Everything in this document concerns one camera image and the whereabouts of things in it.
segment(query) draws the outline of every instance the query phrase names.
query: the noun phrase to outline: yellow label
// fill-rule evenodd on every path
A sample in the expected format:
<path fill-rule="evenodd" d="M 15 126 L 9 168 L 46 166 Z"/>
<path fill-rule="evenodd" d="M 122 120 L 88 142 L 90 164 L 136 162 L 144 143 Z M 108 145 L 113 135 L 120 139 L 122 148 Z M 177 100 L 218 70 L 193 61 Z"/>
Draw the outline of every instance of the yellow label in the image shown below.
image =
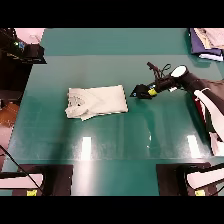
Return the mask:
<path fill-rule="evenodd" d="M 157 94 L 157 92 L 155 91 L 155 89 L 150 89 L 148 91 L 148 93 L 149 93 L 150 96 L 155 96 Z"/>
<path fill-rule="evenodd" d="M 27 191 L 27 196 L 37 196 L 37 190 Z"/>
<path fill-rule="evenodd" d="M 195 195 L 196 196 L 205 196 L 205 191 L 204 190 L 195 191 Z"/>

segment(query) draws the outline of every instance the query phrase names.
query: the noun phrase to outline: green table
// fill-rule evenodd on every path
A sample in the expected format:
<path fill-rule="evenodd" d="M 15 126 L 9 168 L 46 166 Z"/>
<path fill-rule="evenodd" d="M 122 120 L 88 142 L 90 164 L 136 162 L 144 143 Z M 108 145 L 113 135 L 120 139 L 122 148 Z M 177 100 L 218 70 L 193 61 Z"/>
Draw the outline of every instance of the green table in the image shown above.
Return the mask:
<path fill-rule="evenodd" d="M 224 161 L 212 156 L 186 92 L 166 91 L 153 100 L 129 97 L 136 84 L 154 80 L 148 61 L 224 78 L 223 63 L 190 55 L 186 29 L 47 29 L 42 46 L 48 64 L 33 66 L 9 145 L 17 162 L 74 164 L 72 195 L 159 195 L 156 164 Z M 118 84 L 128 113 L 67 119 L 68 88 Z M 81 158 L 83 137 L 91 137 L 90 161 Z M 3 171 L 16 169 L 5 161 Z"/>

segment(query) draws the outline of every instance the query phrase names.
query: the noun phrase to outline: dark blue cloth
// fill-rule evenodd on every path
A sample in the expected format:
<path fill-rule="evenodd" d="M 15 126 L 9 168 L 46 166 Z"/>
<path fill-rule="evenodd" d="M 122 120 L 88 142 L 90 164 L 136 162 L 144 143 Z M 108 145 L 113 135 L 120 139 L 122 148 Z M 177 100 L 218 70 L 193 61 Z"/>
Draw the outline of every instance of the dark blue cloth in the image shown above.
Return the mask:
<path fill-rule="evenodd" d="M 191 53 L 192 54 L 213 54 L 220 56 L 221 50 L 217 48 L 212 49 L 205 49 L 203 43 L 201 42 L 200 38 L 197 36 L 194 28 L 190 28 L 190 35 L 191 35 Z"/>

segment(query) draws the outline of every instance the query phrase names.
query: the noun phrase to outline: blue fabric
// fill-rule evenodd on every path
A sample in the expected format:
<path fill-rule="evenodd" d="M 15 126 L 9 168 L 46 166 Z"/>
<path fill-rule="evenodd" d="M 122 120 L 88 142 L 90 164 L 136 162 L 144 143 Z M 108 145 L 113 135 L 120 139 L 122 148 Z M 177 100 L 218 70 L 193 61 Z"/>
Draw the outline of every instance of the blue fabric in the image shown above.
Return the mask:
<path fill-rule="evenodd" d="M 196 32 L 194 31 L 194 28 L 190 28 L 191 33 L 191 53 L 192 54 L 213 54 L 220 56 L 221 50 L 217 48 L 212 49 L 205 49 L 201 40 L 197 36 Z"/>

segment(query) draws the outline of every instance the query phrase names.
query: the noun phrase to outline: stack of folded clothes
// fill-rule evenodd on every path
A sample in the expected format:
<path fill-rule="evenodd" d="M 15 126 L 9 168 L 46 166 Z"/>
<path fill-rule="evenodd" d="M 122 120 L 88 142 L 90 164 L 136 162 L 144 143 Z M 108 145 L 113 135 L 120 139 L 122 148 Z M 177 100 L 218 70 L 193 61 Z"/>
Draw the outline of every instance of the stack of folded clothes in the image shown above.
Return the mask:
<path fill-rule="evenodd" d="M 190 28 L 191 53 L 200 58 L 223 61 L 224 28 Z"/>

